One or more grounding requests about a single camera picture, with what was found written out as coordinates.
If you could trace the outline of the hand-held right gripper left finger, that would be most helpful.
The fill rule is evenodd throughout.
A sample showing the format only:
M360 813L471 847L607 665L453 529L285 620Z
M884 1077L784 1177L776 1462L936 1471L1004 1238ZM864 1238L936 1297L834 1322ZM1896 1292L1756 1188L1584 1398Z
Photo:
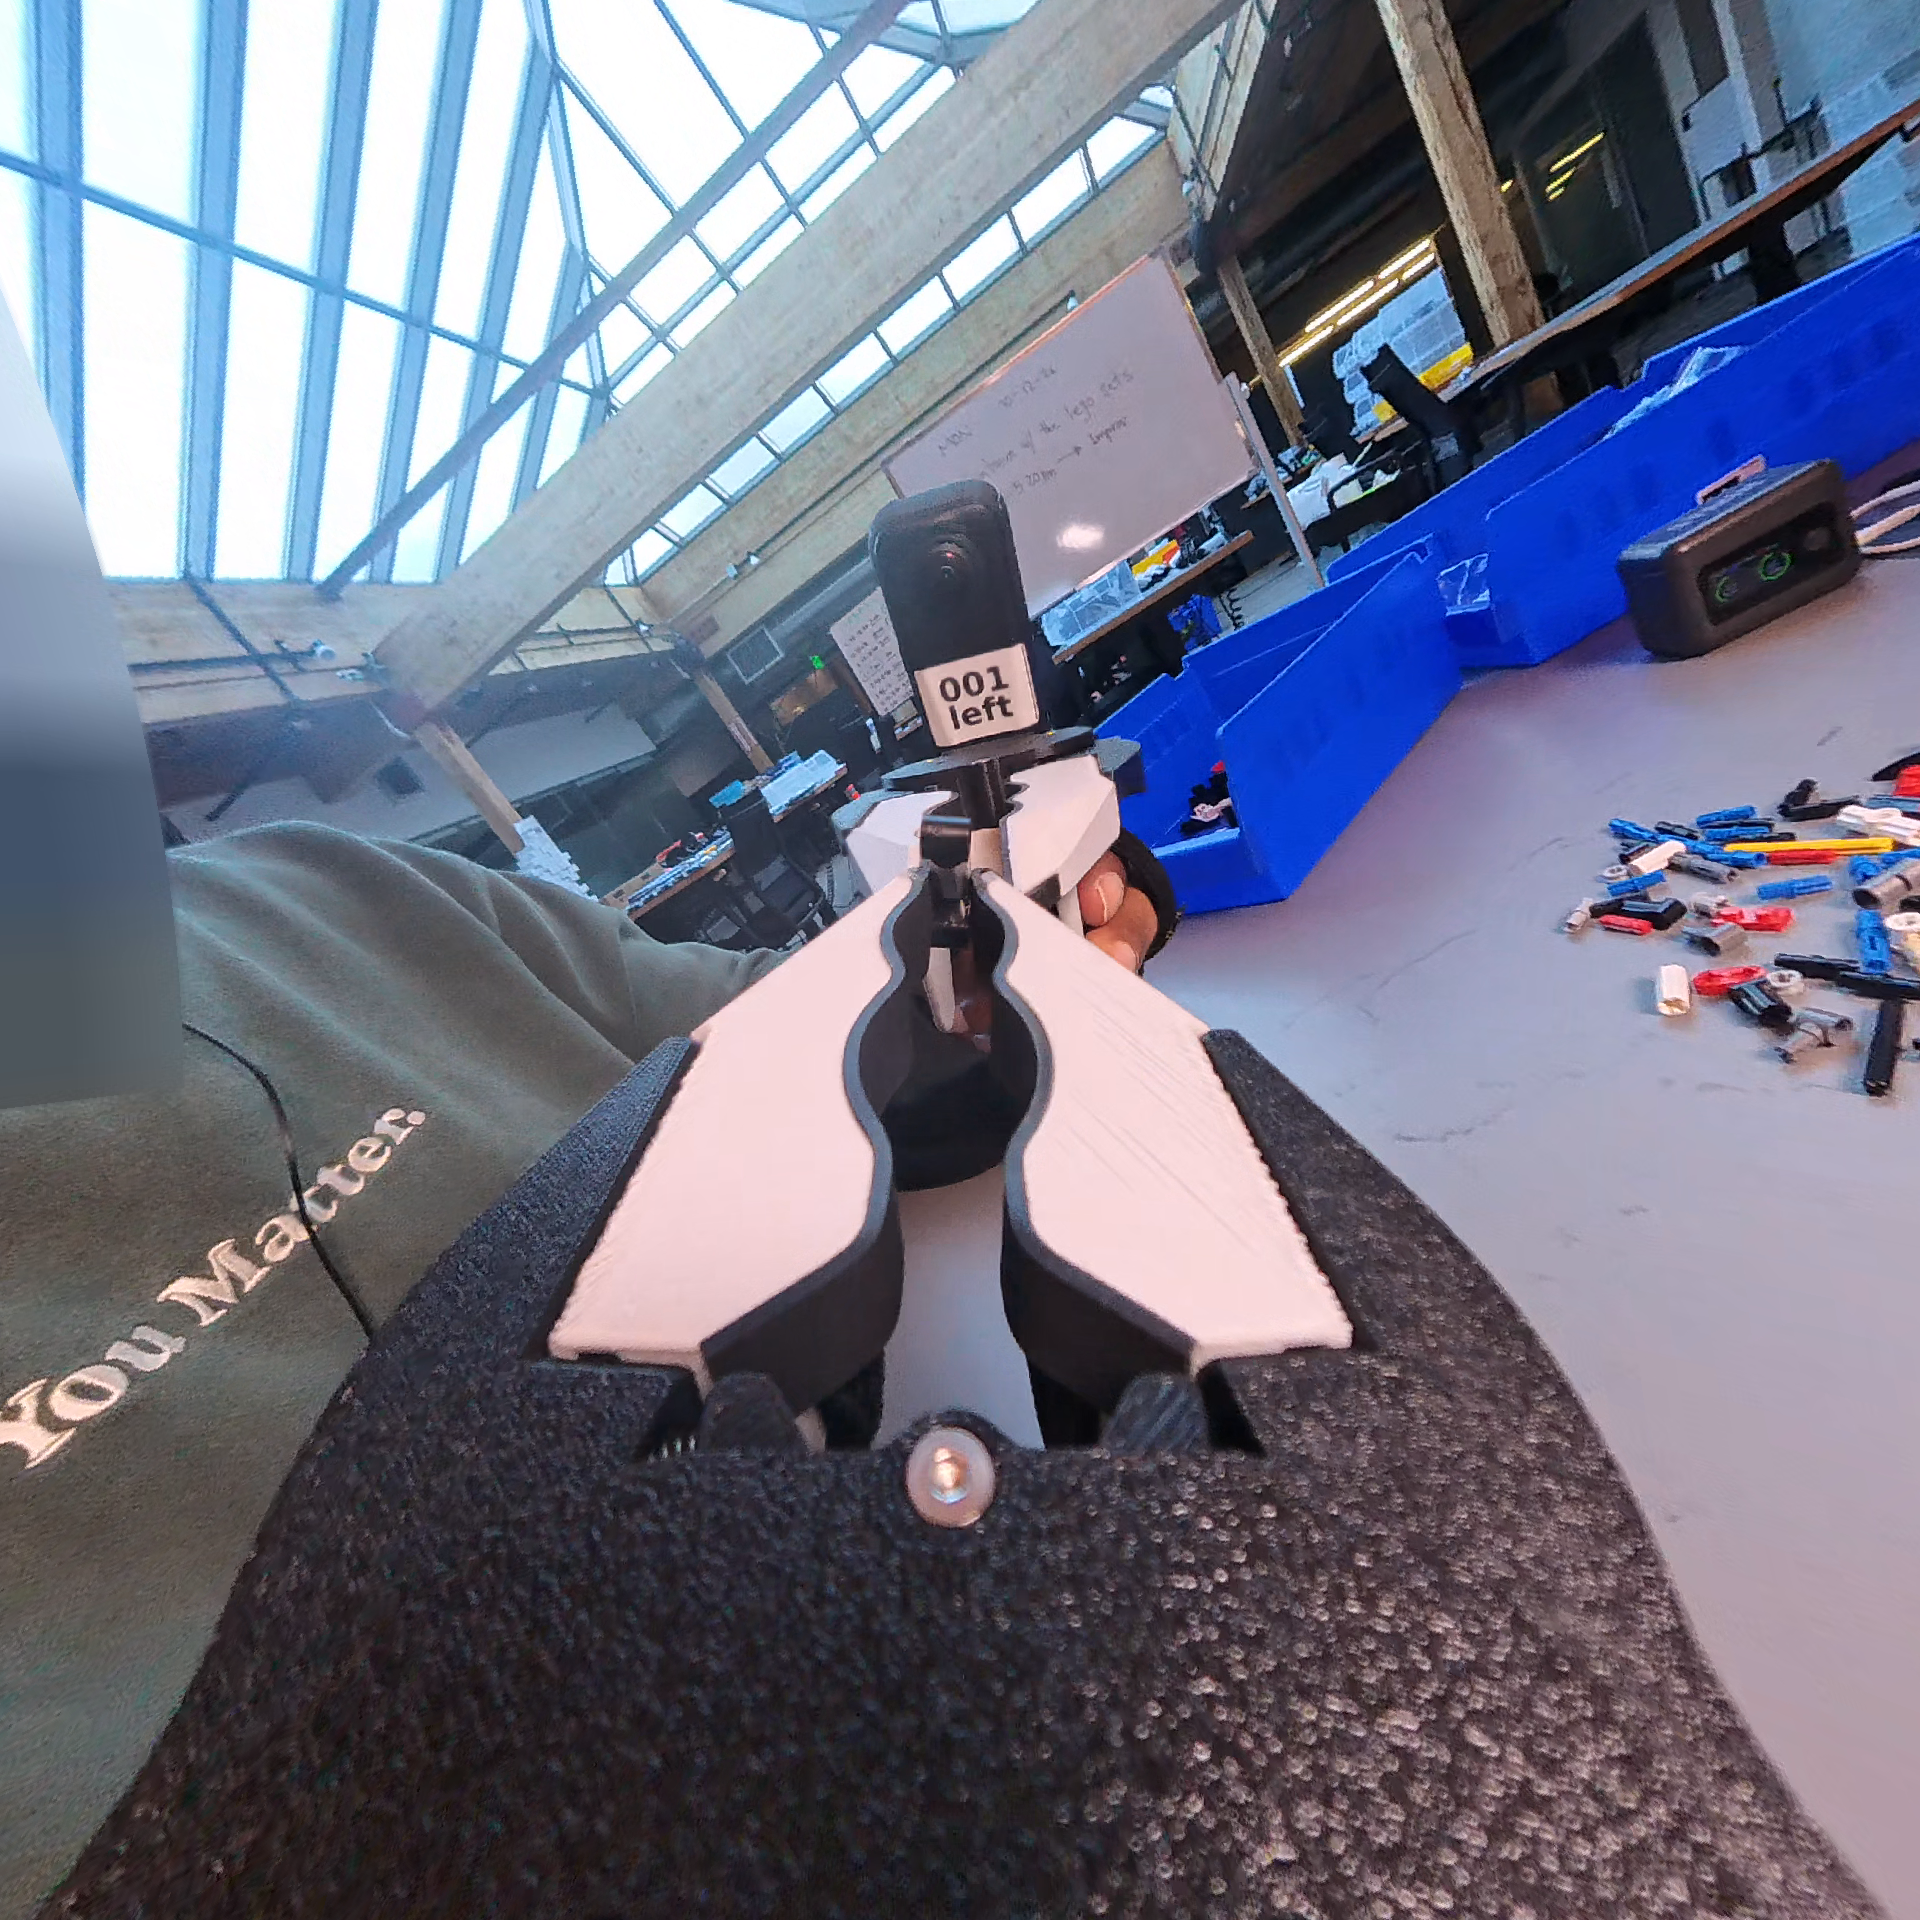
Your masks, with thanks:
M552 1360L758 1371L802 1413L870 1369L901 1309L896 1157L921 878L877 887L693 1040L549 1331Z

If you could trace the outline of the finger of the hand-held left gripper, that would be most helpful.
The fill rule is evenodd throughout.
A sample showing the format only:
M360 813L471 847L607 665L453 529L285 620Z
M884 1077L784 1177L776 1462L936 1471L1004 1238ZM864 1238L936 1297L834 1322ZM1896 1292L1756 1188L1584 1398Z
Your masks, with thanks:
M1120 804L1098 762L1044 762L1008 774L1008 813L981 830L981 871L995 871L1026 897L1041 900L1056 882L1051 911L1084 935L1076 882L1120 835Z
M846 804L846 855L853 863L856 900L921 863L921 821L933 808L928 789L875 789Z

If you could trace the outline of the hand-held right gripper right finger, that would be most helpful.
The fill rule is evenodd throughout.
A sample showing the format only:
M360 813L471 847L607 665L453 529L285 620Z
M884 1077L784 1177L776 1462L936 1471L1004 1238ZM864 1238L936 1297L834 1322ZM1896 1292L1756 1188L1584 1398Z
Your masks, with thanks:
M1041 1441L1093 1444L1151 1371L1350 1349L1208 1028L995 876L972 949L1011 1119L999 1284Z

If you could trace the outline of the person's left forearm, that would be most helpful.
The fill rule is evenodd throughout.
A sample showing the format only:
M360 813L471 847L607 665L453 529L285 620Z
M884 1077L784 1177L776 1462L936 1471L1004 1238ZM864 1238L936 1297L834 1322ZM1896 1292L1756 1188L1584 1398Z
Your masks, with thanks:
M663 1040L690 1040L791 956L663 944L620 911L589 900L549 900L542 948L533 944L533 926L518 930L516 948L582 1028L564 1047L564 1077L577 1094L607 1091Z

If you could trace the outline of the grey desk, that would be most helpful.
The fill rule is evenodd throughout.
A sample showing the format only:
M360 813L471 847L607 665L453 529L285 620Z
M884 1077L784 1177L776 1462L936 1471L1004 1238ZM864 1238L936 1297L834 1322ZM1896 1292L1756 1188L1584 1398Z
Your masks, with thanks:
M1801 1805L1917 1916L1917 1067L1651 1011L1565 915L1608 821L1825 794L1917 740L1909 561L1697 663L1627 626L1473 679L1283 905L1152 983L1238 1028L1541 1331Z

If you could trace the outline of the person's left hand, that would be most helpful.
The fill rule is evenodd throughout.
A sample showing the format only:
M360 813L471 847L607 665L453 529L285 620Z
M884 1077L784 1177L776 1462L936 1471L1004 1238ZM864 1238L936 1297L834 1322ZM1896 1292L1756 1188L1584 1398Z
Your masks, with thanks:
M1084 937L1130 974L1143 974L1181 921L1167 870L1127 830L1076 882L1073 897Z

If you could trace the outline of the printed paper chart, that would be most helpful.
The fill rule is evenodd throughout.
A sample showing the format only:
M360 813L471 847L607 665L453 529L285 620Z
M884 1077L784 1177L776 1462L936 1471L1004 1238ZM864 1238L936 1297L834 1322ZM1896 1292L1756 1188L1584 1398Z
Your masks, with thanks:
M901 645L875 589L828 623L828 636L877 714L896 714L916 700Z

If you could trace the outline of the whiteboard on stand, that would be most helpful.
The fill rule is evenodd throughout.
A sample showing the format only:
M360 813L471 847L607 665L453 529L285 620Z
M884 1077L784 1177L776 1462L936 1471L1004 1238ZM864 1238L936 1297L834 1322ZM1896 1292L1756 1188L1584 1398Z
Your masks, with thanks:
M1031 614L1258 466L1281 485L1162 257L1130 264L881 465L901 497L994 485Z

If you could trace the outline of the black earphone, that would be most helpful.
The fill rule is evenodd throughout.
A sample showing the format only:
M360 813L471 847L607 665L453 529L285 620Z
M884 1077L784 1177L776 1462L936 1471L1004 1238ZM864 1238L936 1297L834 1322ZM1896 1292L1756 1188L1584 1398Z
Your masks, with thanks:
M365 1305L365 1299L361 1299L360 1288L355 1288L355 1284L349 1284L349 1276L347 1276L347 1273L342 1273L342 1270L333 1263L333 1257L331 1257L331 1250L325 1250L325 1243L322 1243L322 1238L321 1238L321 1221L317 1221L317 1214L311 1213L311 1203L306 1203L306 1192L305 1192L305 1188L306 1188L306 1179L305 1179L305 1172L300 1172L300 1159L298 1159L298 1137L294 1137L294 1128L292 1128L287 1106L285 1106L285 1102L281 1102L281 1094L276 1094L273 1080L270 1080L270 1077L267 1077L267 1072L263 1072L262 1065L255 1065L255 1060L251 1060L246 1052L239 1052L239 1047L232 1047L228 1043L221 1043L221 1040L209 1036L207 1028L200 1028L200 1026L193 1026L193 1023L184 1023L184 1032L185 1032L185 1036L193 1036L193 1040L200 1040L200 1043L207 1043L212 1052L225 1055L232 1065L239 1065L242 1072L249 1072L249 1075L251 1075L251 1080L255 1080L255 1084L262 1086L262 1094L267 1096L267 1106L270 1106L270 1115L273 1115L273 1129L276 1129L281 1157L285 1157L285 1164L287 1164L287 1179L292 1179L292 1204L294 1204L294 1213L298 1213L298 1221L300 1221L300 1227L305 1227L305 1238L306 1238L306 1243L315 1248L315 1255L317 1255L317 1262L321 1262L321 1267L322 1267L325 1279L333 1284L333 1290L340 1292L340 1299L342 1299L342 1304L349 1305L349 1313L355 1317L355 1322L360 1322L360 1328L361 1328L361 1335L365 1335L365 1346L372 1346L372 1342L377 1342L377 1331L379 1331L379 1327L377 1327L377 1321L372 1321L372 1309Z

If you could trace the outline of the pile of small building pieces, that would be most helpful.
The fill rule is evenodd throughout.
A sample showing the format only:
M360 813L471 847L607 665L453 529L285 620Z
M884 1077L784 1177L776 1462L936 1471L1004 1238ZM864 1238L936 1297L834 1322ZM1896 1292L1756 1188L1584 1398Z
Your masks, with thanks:
M1627 941L1659 1020L1731 1010L1786 1067L1853 1060L1869 1096L1917 1077L1917 753L1866 794L1611 821L1616 859L1560 919Z

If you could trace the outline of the wooden support post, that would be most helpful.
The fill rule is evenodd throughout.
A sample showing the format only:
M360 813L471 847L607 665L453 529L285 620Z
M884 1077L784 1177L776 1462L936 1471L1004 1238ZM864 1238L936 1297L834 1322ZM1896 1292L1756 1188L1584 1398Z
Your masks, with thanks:
M1426 165L1439 185L1466 276L1476 289L1491 343L1536 334L1545 319L1501 198L1500 166L1481 131L1471 71L1459 60L1443 5L1377 5L1380 30L1398 62Z

